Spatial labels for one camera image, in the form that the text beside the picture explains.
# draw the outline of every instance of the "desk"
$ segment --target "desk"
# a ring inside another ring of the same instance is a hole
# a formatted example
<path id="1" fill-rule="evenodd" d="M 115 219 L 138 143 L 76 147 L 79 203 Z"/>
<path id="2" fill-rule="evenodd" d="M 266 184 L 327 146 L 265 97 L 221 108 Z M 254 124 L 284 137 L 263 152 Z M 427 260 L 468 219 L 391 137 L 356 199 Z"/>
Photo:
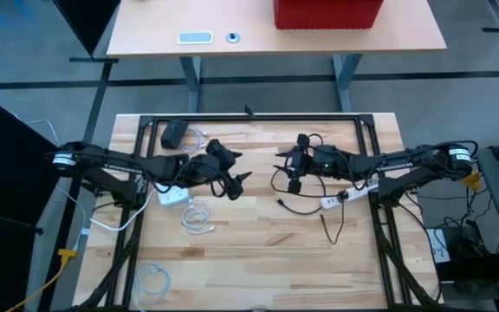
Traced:
<path id="1" fill-rule="evenodd" d="M 394 114 L 368 116 L 374 121 L 382 152 L 402 149 Z M 139 115 L 117 116 L 110 148 L 131 153 L 139 120 Z M 147 261 L 159 262 L 170 271 L 172 287 L 160 304 L 149 309 L 386 308 L 367 199 L 346 204 L 340 240 L 331 245 L 318 215 L 298 216 L 276 203 L 282 198 L 292 209 L 310 211 L 317 207 L 318 199 L 278 194 L 269 185 L 275 170 L 272 165 L 283 163 L 275 153 L 291 148 L 298 133 L 320 133 L 325 143 L 358 153 L 357 127 L 353 122 L 241 120 L 192 122 L 191 125 L 219 139 L 227 148 L 243 153 L 231 169 L 233 174 L 247 171 L 253 174 L 244 181 L 244 193 L 237 201 L 212 197 L 207 185 L 191 189 L 195 199 L 210 207 L 209 224 L 217 227 L 202 236 L 190 235 L 183 229 L 180 216 L 184 206 L 167 209 L 159 206 L 157 198 L 152 199 L 144 213 L 136 264 L 139 267 Z M 158 137 L 164 128 L 165 123 L 159 123 Z M 146 131 L 144 142 L 149 135 L 150 131 Z M 371 141 L 365 138 L 365 142 L 371 153 Z M 141 154 L 146 155 L 145 149 L 147 143 L 142 146 Z M 159 144 L 154 152 L 171 153 Z M 320 194 L 316 177 L 306 177 L 302 182 L 302 193 Z M 346 181 L 326 179 L 325 182 L 327 193 L 351 187 Z M 279 175 L 275 185 L 286 189 L 288 180 Z M 109 201 L 110 198 L 101 198 L 98 205 Z M 402 199 L 402 204 L 421 218 L 418 208 L 407 199 Z M 437 276 L 427 238 L 417 221 L 405 211 L 396 209 L 394 214 L 405 263 L 427 292 L 435 296 Z M 324 216 L 331 236 L 335 235 L 340 226 L 340 209 L 326 211 Z M 103 208 L 94 218 L 117 226 L 120 210 Z M 116 232 L 91 226 L 75 304 L 91 294 L 110 268 L 116 236 Z M 125 288 L 124 271 L 118 281 L 116 302 L 120 302 Z M 400 299 L 395 276 L 392 270 L 392 284 Z"/>
<path id="2" fill-rule="evenodd" d="M 183 32 L 211 32 L 212 44 L 179 45 Z M 237 33 L 238 43 L 226 36 Z M 426 0 L 385 0 L 371 29 L 279 30 L 272 0 L 125 0 L 114 25 L 109 57 L 179 56 L 189 88 L 188 112 L 198 110 L 205 55 L 336 54 L 342 111 L 351 110 L 347 88 L 362 54 L 446 49 Z M 349 54 L 343 60 L 339 53 Z"/>

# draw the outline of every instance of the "black metal frame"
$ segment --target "black metal frame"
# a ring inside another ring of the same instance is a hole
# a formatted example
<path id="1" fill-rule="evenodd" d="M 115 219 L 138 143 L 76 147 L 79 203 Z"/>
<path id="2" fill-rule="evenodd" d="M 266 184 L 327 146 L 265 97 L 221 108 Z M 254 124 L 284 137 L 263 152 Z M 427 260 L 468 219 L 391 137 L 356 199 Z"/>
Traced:
<path id="1" fill-rule="evenodd" d="M 138 134 L 136 136 L 136 143 L 134 147 L 134 152 L 139 153 L 141 150 L 141 145 L 144 137 L 146 128 L 151 125 L 151 132 L 149 136 L 148 143 L 148 157 L 152 156 L 153 150 L 155 148 L 155 142 L 157 140 L 157 128 L 160 122 L 167 122 L 173 119 L 177 119 L 179 116 L 175 114 L 170 115 L 147 115 L 140 116 Z M 188 121 L 309 121 L 309 120 L 337 120 L 337 121 L 351 121 L 355 125 L 356 136 L 358 141 L 358 146 L 361 154 L 367 154 L 366 141 L 363 131 L 363 126 L 367 126 L 368 132 L 370 134 L 370 139 L 373 147 L 374 154 L 380 154 L 379 141 L 376 133 L 376 128 L 374 124 L 374 118 L 371 114 L 194 114 L 194 115 L 182 115 L 183 120 Z M 387 254 L 385 248 L 382 246 L 382 239 L 386 239 L 383 232 L 382 225 L 380 223 L 379 216 L 379 206 L 376 202 L 370 200 L 371 215 L 373 221 L 373 229 L 375 234 L 375 239 L 377 243 L 377 250 L 379 253 L 379 266 L 381 270 L 382 282 L 384 285 L 384 290 L 386 294 L 387 309 L 376 309 L 376 310 L 390 310 L 390 311 L 461 311 L 461 309 L 450 309 L 432 306 L 416 306 L 412 305 L 412 296 L 410 288 L 405 282 L 404 275 L 399 271 L 399 285 L 402 289 L 402 303 L 397 303 L 394 295 L 394 290 L 392 287 L 392 279 L 390 277 L 390 269 L 388 261 L 386 259 Z M 123 225 L 129 215 L 128 210 L 124 210 L 121 215 L 120 225 Z M 133 279 L 135 274 L 135 267 L 139 249 L 139 237 L 141 234 L 141 226 L 143 222 L 143 213 L 140 213 L 137 217 L 132 237 L 136 239 L 136 246 L 133 248 L 130 254 L 130 261 L 128 263 L 128 268 L 126 272 L 126 286 L 124 288 L 124 293 L 122 296 L 122 307 L 129 307 Z M 392 211 L 392 208 L 386 208 L 386 225 L 390 232 L 390 243 L 392 245 L 393 253 L 392 256 L 398 257 L 403 261 L 401 246 L 399 242 L 398 229 L 396 226 L 396 220 Z M 124 231 L 120 232 L 117 236 L 117 242 L 115 246 L 115 254 L 113 257 L 113 264 L 115 264 L 117 257 L 119 257 L 120 252 L 124 246 L 126 233 Z M 116 283 L 117 276 L 114 277 L 111 286 L 107 292 L 107 299 L 105 301 L 105 306 L 109 309 L 114 306 L 115 296 L 116 296 Z"/>

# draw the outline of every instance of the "light wood desk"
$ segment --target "light wood desk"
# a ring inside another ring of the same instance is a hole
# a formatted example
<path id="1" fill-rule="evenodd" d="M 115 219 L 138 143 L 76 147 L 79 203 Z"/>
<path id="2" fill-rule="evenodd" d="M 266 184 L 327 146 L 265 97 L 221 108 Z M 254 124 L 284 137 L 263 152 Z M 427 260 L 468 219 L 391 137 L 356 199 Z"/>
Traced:
<path id="1" fill-rule="evenodd" d="M 375 114 L 382 152 L 402 149 L 394 114 Z M 131 153 L 138 115 L 119 115 L 110 148 Z M 318 199 L 299 198 L 273 191 L 269 185 L 272 165 L 283 159 L 298 133 L 320 133 L 326 144 L 358 153 L 355 125 L 344 121 L 240 121 L 198 122 L 191 125 L 243 153 L 232 168 L 234 174 L 252 171 L 244 181 L 237 201 L 214 198 L 208 185 L 190 189 L 195 199 L 211 209 L 209 234 L 193 236 L 180 223 L 185 205 L 159 206 L 157 197 L 145 211 L 137 267 L 156 261 L 171 273 L 171 291 L 162 302 L 148 309 L 382 309 L 385 293 L 379 271 L 371 212 L 366 198 L 346 204 L 345 224 L 338 244 L 331 245 L 318 214 L 295 215 L 276 203 L 278 198 L 297 211 L 311 211 Z M 159 125 L 159 133 L 165 125 Z M 371 152 L 370 140 L 366 140 Z M 160 145 L 155 154 L 168 154 Z M 320 194 L 316 177 L 306 177 L 302 193 Z M 286 189 L 288 180 L 275 179 Z M 326 179 L 327 193 L 351 187 L 349 182 Z M 111 201 L 101 198 L 98 205 Z M 421 218 L 418 208 L 405 197 L 402 204 Z M 324 212 L 332 235 L 340 226 L 341 209 Z M 94 218 L 112 226 L 120 210 L 98 210 Z M 395 209 L 395 219 L 405 263 L 429 294 L 437 294 L 437 276 L 431 249 L 421 227 L 409 214 Z M 99 284 L 113 261 L 116 232 L 92 225 L 75 292 L 75 304 L 83 302 Z M 399 299 L 395 271 L 392 281 Z M 124 274 L 118 282 L 117 300 L 124 289 Z"/>
<path id="2" fill-rule="evenodd" d="M 212 44 L 180 45 L 184 32 L 211 32 Z M 240 35 L 229 43 L 229 33 Z M 180 56 L 196 113 L 201 55 L 336 54 L 342 111 L 362 54 L 424 53 L 446 49 L 427 0 L 385 0 L 371 29 L 279 30 L 273 0 L 124 0 L 107 49 L 109 57 Z M 345 61 L 339 53 L 350 54 Z"/>

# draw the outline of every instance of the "wooden table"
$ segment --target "wooden table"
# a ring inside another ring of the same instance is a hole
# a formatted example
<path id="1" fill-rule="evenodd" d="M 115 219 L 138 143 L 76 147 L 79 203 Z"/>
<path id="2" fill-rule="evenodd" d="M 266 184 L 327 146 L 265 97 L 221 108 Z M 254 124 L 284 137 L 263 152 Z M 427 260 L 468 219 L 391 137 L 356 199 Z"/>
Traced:
<path id="1" fill-rule="evenodd" d="M 211 32 L 212 44 L 178 44 L 185 32 Z M 230 33 L 240 35 L 229 43 Z M 201 55 L 336 54 L 334 72 L 342 111 L 361 55 L 446 49 L 427 0 L 385 0 L 371 29 L 279 30 L 273 0 L 124 0 L 107 50 L 109 57 L 180 56 L 198 109 Z M 339 53 L 350 54 L 343 61 Z"/>
<path id="2" fill-rule="evenodd" d="M 374 115 L 382 152 L 402 149 L 394 114 Z M 138 115 L 119 115 L 110 148 L 131 153 Z M 207 132 L 227 148 L 243 153 L 233 173 L 252 171 L 237 201 L 214 198 L 209 186 L 190 189 L 211 209 L 209 234 L 193 236 L 180 223 L 185 205 L 159 206 L 154 198 L 145 211 L 137 266 L 156 261 L 171 273 L 172 287 L 162 302 L 148 309 L 382 309 L 386 299 L 379 271 L 371 212 L 366 198 L 346 204 L 340 241 L 331 245 L 318 215 L 298 216 L 276 203 L 278 198 L 297 211 L 311 211 L 318 199 L 298 198 L 273 191 L 269 185 L 272 165 L 283 159 L 298 133 L 320 133 L 326 144 L 358 153 L 355 125 L 343 121 L 240 121 L 198 122 L 193 127 Z M 159 135 L 165 125 L 159 125 Z M 370 140 L 367 141 L 370 153 Z M 159 144 L 155 154 L 168 154 Z M 275 180 L 286 189 L 288 180 Z M 320 194 L 316 177 L 303 180 L 303 192 Z M 326 179 L 327 192 L 351 187 L 346 181 Z M 111 201 L 101 198 L 98 205 Z M 406 198 L 402 204 L 421 218 Z M 340 226 L 341 209 L 324 212 L 332 235 Z M 107 207 L 94 218 L 117 226 L 120 210 Z M 427 238 L 417 221 L 395 210 L 405 263 L 429 294 L 437 293 L 437 276 Z M 83 302 L 99 284 L 113 261 L 116 232 L 92 225 L 75 292 L 75 304 Z M 124 289 L 124 271 L 117 300 Z M 399 299 L 399 286 L 392 281 Z M 156 282 L 154 287 L 162 284 Z"/>

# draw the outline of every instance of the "yellow cable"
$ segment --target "yellow cable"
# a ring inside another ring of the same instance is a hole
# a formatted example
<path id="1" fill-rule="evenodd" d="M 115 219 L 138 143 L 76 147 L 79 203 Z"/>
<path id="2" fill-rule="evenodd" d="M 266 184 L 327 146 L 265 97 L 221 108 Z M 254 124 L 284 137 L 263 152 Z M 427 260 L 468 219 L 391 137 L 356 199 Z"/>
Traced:
<path id="1" fill-rule="evenodd" d="M 46 289 L 49 285 L 51 285 L 54 281 L 56 281 L 57 278 L 59 278 L 59 276 L 65 270 L 65 267 L 67 266 L 69 258 L 76 257 L 76 251 L 61 249 L 61 250 L 59 250 L 59 256 L 61 256 L 61 268 L 59 269 L 57 274 L 55 274 L 55 276 L 53 276 L 53 278 L 51 278 L 47 283 L 45 283 L 45 285 L 43 285 L 40 289 L 38 289 L 34 294 L 30 295 L 28 298 L 19 302 L 16 306 L 14 306 L 11 309 L 6 310 L 5 312 L 14 311 L 16 308 L 23 306 L 26 302 L 29 302 L 30 300 L 34 299 L 36 296 L 40 295 L 44 289 Z"/>

